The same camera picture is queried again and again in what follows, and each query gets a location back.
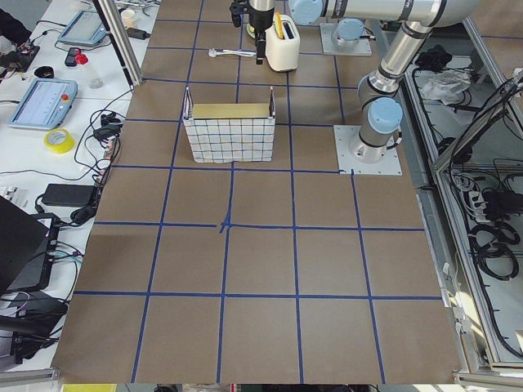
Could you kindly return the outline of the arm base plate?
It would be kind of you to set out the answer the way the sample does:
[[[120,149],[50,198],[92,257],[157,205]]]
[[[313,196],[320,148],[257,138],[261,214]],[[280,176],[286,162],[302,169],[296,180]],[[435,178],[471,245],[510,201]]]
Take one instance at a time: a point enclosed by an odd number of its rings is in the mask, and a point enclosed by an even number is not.
[[[402,170],[397,148],[389,138],[386,146],[374,148],[360,139],[360,126],[335,125],[333,127],[338,170],[342,174],[401,176]]]
[[[361,20],[344,19],[337,23],[321,23],[320,37],[324,55],[372,55],[369,39],[364,35],[364,24]]]

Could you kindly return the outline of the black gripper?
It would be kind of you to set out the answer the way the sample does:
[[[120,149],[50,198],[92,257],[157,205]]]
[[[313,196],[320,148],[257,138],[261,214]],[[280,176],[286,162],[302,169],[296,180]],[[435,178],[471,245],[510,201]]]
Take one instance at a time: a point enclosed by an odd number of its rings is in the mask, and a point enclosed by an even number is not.
[[[262,65],[266,58],[266,33],[272,26],[275,13],[274,0],[234,0],[230,4],[233,25],[241,25],[242,15],[248,15],[248,22],[256,33],[256,64]]]

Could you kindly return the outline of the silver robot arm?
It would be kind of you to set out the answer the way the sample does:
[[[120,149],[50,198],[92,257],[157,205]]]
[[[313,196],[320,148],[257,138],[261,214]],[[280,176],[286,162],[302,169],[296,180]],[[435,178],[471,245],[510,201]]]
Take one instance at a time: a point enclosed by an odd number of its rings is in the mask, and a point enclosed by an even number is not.
[[[358,86],[362,126],[349,143],[352,156],[367,164],[379,162],[399,128],[403,111],[393,100],[405,70],[437,27],[457,24],[477,7],[477,1],[291,1],[291,17],[310,25],[320,17],[399,21],[388,52]]]
[[[355,45],[361,39],[374,40],[374,34],[366,34],[366,26],[362,20],[346,18],[340,20],[331,33],[331,40],[335,46],[348,47]]]

